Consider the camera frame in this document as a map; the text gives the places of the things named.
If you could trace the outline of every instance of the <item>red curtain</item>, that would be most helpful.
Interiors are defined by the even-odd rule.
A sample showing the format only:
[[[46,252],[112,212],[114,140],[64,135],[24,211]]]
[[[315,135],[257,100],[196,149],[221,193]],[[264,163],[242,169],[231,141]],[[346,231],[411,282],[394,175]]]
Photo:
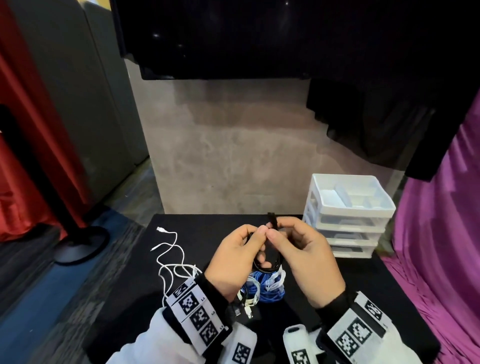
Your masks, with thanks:
[[[5,0],[0,0],[0,103],[19,122],[44,171],[80,226],[89,208],[84,169]],[[0,242],[36,224],[58,224],[0,133]]]

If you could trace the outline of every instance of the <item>purple cloth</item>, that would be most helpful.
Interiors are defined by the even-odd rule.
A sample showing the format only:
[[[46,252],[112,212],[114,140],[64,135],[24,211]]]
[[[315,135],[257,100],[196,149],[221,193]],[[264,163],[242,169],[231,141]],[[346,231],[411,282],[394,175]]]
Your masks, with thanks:
[[[440,340],[441,363],[480,363],[480,92],[430,183],[409,179],[384,261]]]

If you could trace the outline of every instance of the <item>person's right hand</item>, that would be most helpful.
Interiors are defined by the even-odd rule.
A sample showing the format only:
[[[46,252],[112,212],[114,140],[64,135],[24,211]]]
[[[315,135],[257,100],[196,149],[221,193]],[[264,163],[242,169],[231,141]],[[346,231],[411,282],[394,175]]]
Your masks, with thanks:
[[[345,281],[327,239],[298,218],[278,217],[277,222],[288,239],[269,223],[268,240],[290,265],[310,304],[315,308],[325,307],[345,291]]]

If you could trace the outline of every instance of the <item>table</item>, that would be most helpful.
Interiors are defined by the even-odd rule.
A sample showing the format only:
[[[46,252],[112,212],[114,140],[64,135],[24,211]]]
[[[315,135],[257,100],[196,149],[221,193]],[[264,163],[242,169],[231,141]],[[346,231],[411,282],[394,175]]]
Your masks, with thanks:
[[[104,364],[122,345],[134,342],[148,329],[153,313],[161,305],[162,281],[157,276],[160,266],[156,263],[161,252],[150,252],[150,249],[162,242],[172,243],[174,234],[160,233],[157,227],[177,232],[177,244],[185,251],[185,262],[203,269],[222,239],[235,228],[267,222],[266,215],[154,215],[84,341],[91,363]],[[175,249],[164,257],[163,263],[180,262],[181,253]],[[347,285],[362,291],[378,305],[392,319],[403,342],[422,362],[432,363],[440,350],[439,341],[381,259],[374,254],[372,259],[339,258],[337,261]],[[287,264],[284,269],[287,272],[285,300],[307,329],[312,330],[318,326],[319,318]],[[181,280],[176,279],[173,288],[180,284]]]

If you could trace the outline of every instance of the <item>person's left hand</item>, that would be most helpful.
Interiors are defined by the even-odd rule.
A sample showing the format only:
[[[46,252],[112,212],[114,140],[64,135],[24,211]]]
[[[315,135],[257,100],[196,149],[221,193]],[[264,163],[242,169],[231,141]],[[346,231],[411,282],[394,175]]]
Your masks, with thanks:
[[[265,225],[256,228],[242,225],[232,231],[217,248],[205,278],[228,300],[232,302],[252,271],[252,263],[259,251],[264,250]],[[249,233],[252,237],[245,244]]]

